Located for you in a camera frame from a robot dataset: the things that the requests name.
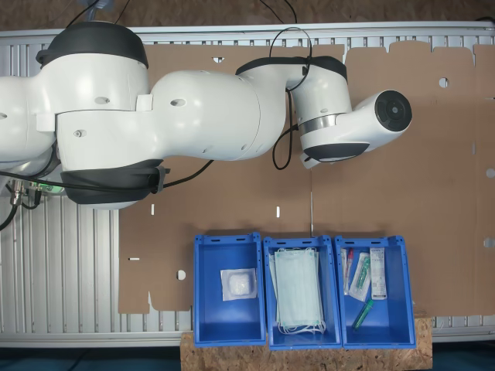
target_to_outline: robot end effector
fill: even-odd
[[[386,90],[359,103],[353,111],[317,117],[299,126],[306,168],[372,151],[398,138],[412,120],[404,95]]]

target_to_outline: robotic arm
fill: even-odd
[[[35,77],[0,78],[0,167],[47,157],[57,140],[67,185],[116,190],[67,187],[67,195],[103,209],[129,206],[160,188],[166,157],[263,155],[282,132],[285,89],[306,74],[306,59],[261,58],[236,75],[169,73],[150,92],[141,40],[105,22],[71,26],[37,59],[42,70]],[[329,56],[313,58],[292,93],[306,168],[384,145],[412,118],[408,100],[392,90],[353,111],[346,67]]]

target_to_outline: blue plastic bin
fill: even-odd
[[[416,347],[415,320],[412,312],[411,287],[409,285],[408,256],[404,238],[400,236],[377,239],[335,237],[337,282],[340,300],[340,323],[345,349],[403,349]],[[340,248],[353,248],[354,258],[350,282],[356,272],[360,253],[370,252],[370,247],[385,248],[385,283],[387,299],[375,300],[373,308],[361,327],[352,326],[364,306],[362,301],[343,294],[343,268]],[[371,285],[367,299],[371,297]]]
[[[258,296],[223,301],[220,271],[256,268]],[[194,345],[265,345],[265,299],[259,233],[194,239]]]
[[[322,298],[323,316],[326,330],[323,334],[302,333],[285,335],[278,330],[276,322],[277,299],[271,281],[269,255],[281,248],[314,247],[319,251],[319,289]],[[333,265],[332,242],[330,237],[275,240],[267,237],[263,240],[265,254],[265,287],[268,323],[268,345],[271,350],[289,349],[331,349],[342,348],[340,341],[340,321],[338,315],[338,299],[335,270]]]

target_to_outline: cardboard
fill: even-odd
[[[488,49],[493,52],[483,49],[483,59]],[[380,90],[399,90],[411,102],[413,122],[389,145],[312,171],[316,233],[403,235],[413,300],[431,315],[495,311],[489,269],[495,251],[483,246],[495,227],[489,215],[493,182],[485,174],[495,158],[488,125],[495,115],[493,101],[480,97],[480,84],[488,89],[486,76],[493,76],[490,58],[478,70],[465,48],[431,52],[429,44],[404,42],[392,44],[389,53],[352,49],[346,65],[353,104]],[[447,88],[439,85],[443,77]],[[484,95],[493,96],[493,84],[490,89]]]
[[[483,315],[495,312],[495,47],[474,47],[476,56],[476,234],[473,241],[474,301]]]
[[[341,58],[343,47],[318,46],[313,52]],[[268,47],[149,46],[147,53],[154,83],[174,70],[233,73],[267,56]],[[476,67],[466,48],[432,52],[428,43],[416,41],[394,43],[389,53],[352,48],[346,65],[353,105],[385,89],[410,100],[413,122],[398,140],[308,171],[298,159],[296,134],[284,171],[275,169],[271,152],[246,162],[214,162],[197,179],[122,210],[119,312],[148,313],[148,292],[155,309],[189,309],[197,233],[308,236],[312,192],[315,236],[405,237],[413,300],[430,315],[492,315],[495,248],[483,241],[495,243],[495,178],[486,175],[495,169],[495,100],[487,99],[495,97],[495,47],[476,46],[475,53]],[[278,48],[274,55],[307,52]],[[224,60],[215,63],[214,57]],[[443,77],[447,88],[439,85]],[[280,163],[287,155],[284,142]],[[204,163],[167,158],[172,172],[166,182]],[[186,272],[184,281],[176,279],[179,269]]]
[[[175,70],[235,73],[243,64],[268,56],[268,51],[268,47],[257,46],[146,46],[150,84]],[[342,59],[343,46],[321,46],[313,51],[314,55]],[[308,51],[274,48],[272,55],[307,56]],[[218,57],[221,63],[215,62]],[[273,166],[271,150],[252,160],[214,162],[198,178],[123,209],[119,214],[119,312],[149,313],[149,294],[156,310],[189,310],[193,304],[193,238],[199,233],[258,231],[265,236],[283,232],[308,237],[311,173],[299,162],[297,133],[295,139],[291,164],[283,171]],[[279,164],[285,163],[288,138],[281,141],[276,155]],[[189,176],[205,163],[197,158],[167,158],[163,165],[171,172],[166,182]],[[152,204],[155,215],[151,215]],[[177,279],[178,270],[186,272],[183,281]]]

